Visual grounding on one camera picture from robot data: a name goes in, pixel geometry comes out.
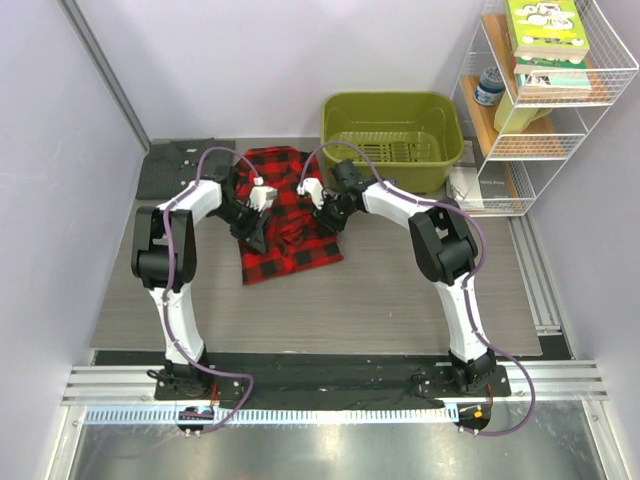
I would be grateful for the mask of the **red black plaid shirt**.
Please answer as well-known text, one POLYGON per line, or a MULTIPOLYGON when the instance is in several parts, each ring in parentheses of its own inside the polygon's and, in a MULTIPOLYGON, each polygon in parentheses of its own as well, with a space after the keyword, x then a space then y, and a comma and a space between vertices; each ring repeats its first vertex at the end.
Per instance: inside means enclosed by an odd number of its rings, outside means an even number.
POLYGON ((234 170, 235 191, 246 200, 256 175, 277 189, 267 225, 267 251, 257 253, 239 241, 242 282, 245 286, 327 266, 344 259, 335 236, 325 235, 313 217, 313 203, 300 197, 296 188, 308 154, 291 146, 249 149, 234 170))

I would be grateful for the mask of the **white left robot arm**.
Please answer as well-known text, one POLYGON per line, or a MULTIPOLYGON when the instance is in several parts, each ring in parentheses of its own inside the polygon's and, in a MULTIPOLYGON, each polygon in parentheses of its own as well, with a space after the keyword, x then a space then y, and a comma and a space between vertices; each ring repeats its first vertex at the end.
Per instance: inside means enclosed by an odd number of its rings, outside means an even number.
POLYGON ((163 395, 200 399, 211 391, 215 378, 192 300, 198 264, 196 225, 216 216, 229 225, 232 236, 264 253, 269 209, 276 196, 277 189, 261 177, 250 182, 246 200, 236 195, 232 177, 197 178, 171 199, 136 211, 131 270, 153 299, 160 318, 164 366, 150 376, 163 395))

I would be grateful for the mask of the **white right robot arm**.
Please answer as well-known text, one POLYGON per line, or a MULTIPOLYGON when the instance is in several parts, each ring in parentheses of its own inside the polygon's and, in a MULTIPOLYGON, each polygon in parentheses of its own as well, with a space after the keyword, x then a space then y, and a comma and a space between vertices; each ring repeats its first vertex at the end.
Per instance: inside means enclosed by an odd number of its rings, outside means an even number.
POLYGON ((417 267, 435 286, 442 303, 453 386, 465 395, 477 393, 494 373, 496 359, 475 294, 479 250, 459 205, 449 198, 421 198, 389 181, 367 178, 350 160, 337 164, 331 173, 337 193, 326 192, 315 178, 301 180, 297 193, 311 199, 313 216, 331 235, 344 230, 358 211, 383 217, 409 232, 417 267))

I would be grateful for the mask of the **olive green plastic basin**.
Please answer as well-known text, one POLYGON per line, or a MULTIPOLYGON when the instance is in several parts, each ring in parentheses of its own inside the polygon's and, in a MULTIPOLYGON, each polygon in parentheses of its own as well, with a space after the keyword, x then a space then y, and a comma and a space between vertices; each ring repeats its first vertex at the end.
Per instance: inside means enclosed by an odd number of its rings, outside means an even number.
POLYGON ((454 103, 435 92, 349 92, 322 110, 325 168, 351 160, 365 176, 379 175, 411 193, 443 187, 464 153, 454 103))

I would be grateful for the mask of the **folded dark grey shirt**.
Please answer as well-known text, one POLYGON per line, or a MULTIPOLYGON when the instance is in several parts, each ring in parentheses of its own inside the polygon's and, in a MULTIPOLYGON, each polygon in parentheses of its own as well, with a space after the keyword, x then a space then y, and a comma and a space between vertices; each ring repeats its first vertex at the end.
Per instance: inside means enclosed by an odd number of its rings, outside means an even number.
POLYGON ((211 147, 234 150, 234 140, 215 138, 154 142, 143 159, 137 200, 167 200, 195 179, 202 154, 211 147))

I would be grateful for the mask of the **white booklet on table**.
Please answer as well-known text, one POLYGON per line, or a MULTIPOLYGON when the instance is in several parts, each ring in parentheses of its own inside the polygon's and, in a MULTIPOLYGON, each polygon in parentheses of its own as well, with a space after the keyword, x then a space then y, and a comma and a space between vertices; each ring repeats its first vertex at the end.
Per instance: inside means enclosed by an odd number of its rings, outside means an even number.
POLYGON ((480 184, 477 172, 472 167, 452 167, 445 184, 449 197, 467 210, 483 210, 480 184))

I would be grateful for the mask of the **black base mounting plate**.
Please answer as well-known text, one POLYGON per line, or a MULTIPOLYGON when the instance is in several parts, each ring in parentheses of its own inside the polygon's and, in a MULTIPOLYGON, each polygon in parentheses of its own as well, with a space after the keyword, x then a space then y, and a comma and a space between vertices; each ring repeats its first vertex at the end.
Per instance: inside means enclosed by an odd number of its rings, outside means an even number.
POLYGON ((469 386, 444 356, 216 353, 213 367, 231 379, 195 373, 179 380, 166 372, 159 352, 101 351, 96 365, 138 366, 157 400, 215 399, 224 408, 269 410, 395 410, 437 408, 447 398, 469 402, 506 398, 505 367, 469 386))

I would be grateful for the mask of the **yellow green pitcher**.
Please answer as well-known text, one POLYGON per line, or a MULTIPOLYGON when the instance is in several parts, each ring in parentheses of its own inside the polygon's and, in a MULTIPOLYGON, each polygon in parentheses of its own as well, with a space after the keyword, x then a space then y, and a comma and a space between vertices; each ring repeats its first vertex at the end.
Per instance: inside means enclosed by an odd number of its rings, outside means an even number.
POLYGON ((529 125, 552 112, 551 108, 516 107, 504 94, 495 112, 493 126, 498 133, 520 134, 529 125))

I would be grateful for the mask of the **blue white jar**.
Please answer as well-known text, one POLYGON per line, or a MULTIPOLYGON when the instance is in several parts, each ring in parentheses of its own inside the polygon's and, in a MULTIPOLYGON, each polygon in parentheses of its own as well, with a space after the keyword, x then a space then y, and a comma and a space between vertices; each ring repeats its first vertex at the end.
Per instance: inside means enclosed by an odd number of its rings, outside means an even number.
POLYGON ((497 67, 485 68, 479 76, 474 91, 474 100, 482 106, 494 106, 499 103, 505 91, 505 84, 497 67))

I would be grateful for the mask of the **stacked books lower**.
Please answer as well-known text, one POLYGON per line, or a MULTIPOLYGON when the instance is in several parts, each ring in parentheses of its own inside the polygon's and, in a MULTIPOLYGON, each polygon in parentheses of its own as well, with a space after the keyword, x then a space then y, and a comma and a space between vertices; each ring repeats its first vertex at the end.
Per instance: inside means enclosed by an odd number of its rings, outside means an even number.
POLYGON ((576 62, 535 57, 513 57, 513 65, 518 89, 537 87, 572 91, 592 90, 584 60, 576 62))

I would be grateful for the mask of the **green white book top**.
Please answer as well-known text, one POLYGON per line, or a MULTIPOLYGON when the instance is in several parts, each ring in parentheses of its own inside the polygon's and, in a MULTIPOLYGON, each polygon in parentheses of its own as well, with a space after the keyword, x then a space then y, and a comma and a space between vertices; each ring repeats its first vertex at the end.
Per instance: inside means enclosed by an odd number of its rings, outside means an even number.
POLYGON ((581 62, 590 51, 575 1, 504 1, 516 57, 581 62))

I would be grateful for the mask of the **aluminium rail frame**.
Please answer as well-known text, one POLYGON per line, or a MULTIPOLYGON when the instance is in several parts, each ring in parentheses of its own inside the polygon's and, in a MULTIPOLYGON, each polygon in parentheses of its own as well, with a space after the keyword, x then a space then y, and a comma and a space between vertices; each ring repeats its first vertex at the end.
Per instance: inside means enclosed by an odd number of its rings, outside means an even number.
MULTIPOLYGON (((608 394, 593 360, 525 361, 538 401, 600 401, 608 394)), ((155 382, 145 366, 76 366, 61 403, 67 405, 144 404, 153 401, 155 382)))

